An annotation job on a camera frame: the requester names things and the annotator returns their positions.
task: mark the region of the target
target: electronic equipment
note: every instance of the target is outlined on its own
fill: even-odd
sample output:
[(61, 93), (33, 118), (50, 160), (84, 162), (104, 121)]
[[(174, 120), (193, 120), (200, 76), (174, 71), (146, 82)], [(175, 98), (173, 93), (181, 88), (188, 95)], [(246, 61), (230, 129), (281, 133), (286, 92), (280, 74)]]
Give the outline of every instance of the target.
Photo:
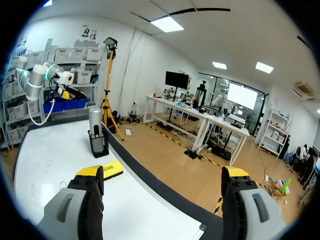
[(173, 87), (187, 89), (188, 88), (189, 75), (166, 71), (165, 84)]
[(230, 83), (226, 99), (230, 102), (253, 110), (256, 105), (257, 96), (258, 93), (256, 91), (245, 88), (244, 86)]

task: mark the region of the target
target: desk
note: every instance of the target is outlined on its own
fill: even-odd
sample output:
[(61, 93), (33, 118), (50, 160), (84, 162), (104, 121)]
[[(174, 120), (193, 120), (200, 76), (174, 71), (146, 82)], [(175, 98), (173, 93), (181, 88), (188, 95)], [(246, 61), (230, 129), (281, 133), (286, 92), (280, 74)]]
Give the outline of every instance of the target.
[[(124, 167), (123, 174), (104, 182), (103, 239), (222, 238), (222, 218), (159, 181), (110, 132), (109, 155), (94, 158), (85, 118), (28, 128), (13, 170), (15, 196), (26, 219), (37, 224), (44, 206), (82, 168), (118, 160)], [(206, 225), (205, 231), (200, 230), (201, 224)]]
[[(151, 113), (151, 119), (148, 119), (147, 120), (147, 113), (148, 113), (148, 103), (149, 101), (153, 101), (153, 108), (152, 108), (152, 113)], [(177, 109), (183, 113), (186, 113), (188, 115), (191, 115), (191, 116), (195, 116), (197, 118), (200, 119), (200, 123), (199, 123), (199, 131), (197, 133), (197, 135), (194, 135), (174, 124), (171, 124), (169, 122), (166, 122), (165, 120), (161, 119), (160, 117), (157, 117), (155, 116), (155, 111), (156, 111), (156, 106), (157, 106), (157, 103), (159, 104), (164, 104), (165, 106), (169, 106), (170, 108), (172, 109)], [(146, 104), (145, 104), (145, 109), (144, 109), (144, 115), (143, 115), (143, 123), (152, 123), (154, 121), (154, 119), (164, 123), (165, 125), (169, 125), (181, 132), (183, 132), (184, 134), (187, 134), (188, 136), (190, 137), (193, 137), (195, 138), (194, 140), (194, 144), (192, 146), (192, 151), (195, 151), (197, 149), (197, 145), (199, 144), (199, 140), (201, 138), (202, 135), (205, 135), (208, 128), (205, 129), (204, 131), (204, 128), (205, 128), (205, 125), (207, 123), (207, 115), (203, 114), (203, 113), (200, 113), (198, 112), (197, 110), (195, 110), (194, 108), (191, 108), (191, 107), (182, 107), (182, 106), (176, 106), (176, 103), (175, 102), (172, 102), (172, 101), (169, 101), (169, 100), (166, 100), (166, 99), (162, 99), (162, 98), (155, 98), (155, 97), (151, 97), (151, 96), (146, 96)]]
[(210, 128), (209, 134), (208, 134), (208, 136), (206, 138), (206, 141), (205, 141), (205, 144), (203, 146), (202, 146), (202, 143), (203, 143), (203, 141), (205, 139), (205, 134), (201, 137), (201, 139), (199, 141), (199, 144), (197, 145), (197, 148), (198, 148), (197, 153), (199, 153), (201, 151), (201, 149), (203, 149), (205, 147), (205, 145), (207, 144), (207, 141), (208, 141), (209, 136), (210, 136), (210, 134), (211, 134), (211, 132), (213, 130), (214, 125), (218, 125), (220, 127), (223, 127), (223, 128), (226, 128), (226, 129), (230, 130), (229, 135), (231, 135), (232, 132), (235, 132), (235, 133), (237, 133), (237, 134), (239, 134), (241, 136), (240, 141), (237, 144), (234, 152), (232, 153), (231, 159), (230, 159), (229, 166), (232, 166), (235, 163), (235, 161), (236, 161), (236, 159), (237, 159), (237, 157), (238, 157), (238, 155), (239, 155), (239, 153), (240, 153), (240, 151), (241, 151), (241, 149), (242, 149), (247, 137), (250, 135), (249, 132), (248, 132), (248, 129), (246, 129), (244, 127), (242, 127), (241, 129), (237, 128), (235, 126), (232, 126), (230, 124), (230, 122), (221, 120), (218, 117), (213, 116), (213, 115), (208, 115), (207, 119), (208, 119), (208, 121), (207, 121), (206, 129), (209, 128), (210, 123), (212, 123), (212, 126)]

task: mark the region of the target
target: cable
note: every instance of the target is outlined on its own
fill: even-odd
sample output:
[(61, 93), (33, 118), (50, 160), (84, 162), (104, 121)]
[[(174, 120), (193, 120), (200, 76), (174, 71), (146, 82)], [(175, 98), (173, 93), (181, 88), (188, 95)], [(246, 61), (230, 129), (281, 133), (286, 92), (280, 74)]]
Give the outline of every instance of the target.
[(49, 118), (52, 110), (54, 109), (55, 99), (52, 99), (52, 101), (51, 101), (52, 106), (51, 106), (51, 108), (50, 108), (50, 111), (49, 111), (48, 115), (46, 116), (46, 118), (45, 118), (45, 119), (43, 120), (43, 122), (41, 122), (41, 123), (37, 123), (37, 122), (32, 118), (32, 116), (31, 116), (31, 114), (30, 114), (30, 106), (29, 106), (29, 103), (30, 103), (30, 102), (28, 101), (28, 103), (27, 103), (27, 105), (28, 105), (28, 113), (29, 113), (29, 116), (30, 116), (31, 121), (32, 121), (35, 125), (41, 126), (41, 125), (43, 125), (43, 124), (48, 120), (48, 118)]

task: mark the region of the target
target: yellow and black tape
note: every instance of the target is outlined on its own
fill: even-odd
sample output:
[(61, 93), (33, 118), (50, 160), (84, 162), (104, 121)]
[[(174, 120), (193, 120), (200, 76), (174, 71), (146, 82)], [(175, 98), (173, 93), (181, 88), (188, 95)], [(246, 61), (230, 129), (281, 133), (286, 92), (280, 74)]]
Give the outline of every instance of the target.
[[(159, 129), (156, 129), (155, 127), (153, 127), (153, 126), (151, 126), (151, 125), (149, 125), (149, 124), (147, 124), (147, 123), (146, 123), (146, 125), (147, 125), (148, 127), (152, 128), (153, 130), (156, 130), (158, 133), (162, 134), (163, 136), (167, 137), (168, 139), (172, 140), (172, 141), (175, 142), (176, 144), (179, 144), (181, 147), (184, 147), (184, 148), (186, 148), (186, 149), (188, 149), (188, 150), (191, 151), (190, 148), (188, 148), (187, 146), (183, 145), (182, 143), (176, 141), (176, 140), (173, 139), (172, 137), (164, 134), (164, 133), (163, 133), (162, 131), (160, 131)], [(223, 166), (220, 165), (219, 163), (210, 160), (210, 159), (207, 158), (206, 156), (202, 156), (202, 155), (200, 155), (200, 154), (199, 154), (199, 156), (201, 156), (203, 159), (209, 161), (210, 163), (212, 163), (212, 164), (214, 164), (214, 165), (217, 165), (217, 166), (220, 167), (220, 168), (223, 167)], [(257, 182), (257, 181), (256, 181), (255, 183), (256, 183), (258, 186), (262, 187), (262, 188), (266, 188), (266, 189), (268, 188), (268, 187), (266, 187), (265, 185), (263, 185), (263, 184), (261, 184), (261, 183), (259, 183), (259, 182)]]
[(215, 210), (214, 210), (213, 214), (217, 215), (217, 212), (218, 212), (218, 210), (219, 210), (219, 208), (221, 206), (221, 203), (222, 203), (222, 199), (223, 199), (222, 196), (220, 196), (219, 200), (218, 200), (218, 203), (216, 204), (216, 207), (215, 207)]

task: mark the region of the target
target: black monitor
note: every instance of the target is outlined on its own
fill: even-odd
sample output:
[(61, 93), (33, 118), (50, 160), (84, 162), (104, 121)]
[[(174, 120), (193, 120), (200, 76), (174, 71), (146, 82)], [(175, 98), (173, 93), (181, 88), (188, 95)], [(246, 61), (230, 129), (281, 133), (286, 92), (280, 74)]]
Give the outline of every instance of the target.
[(167, 71), (165, 73), (165, 84), (177, 88), (188, 89), (189, 76), (182, 73)]

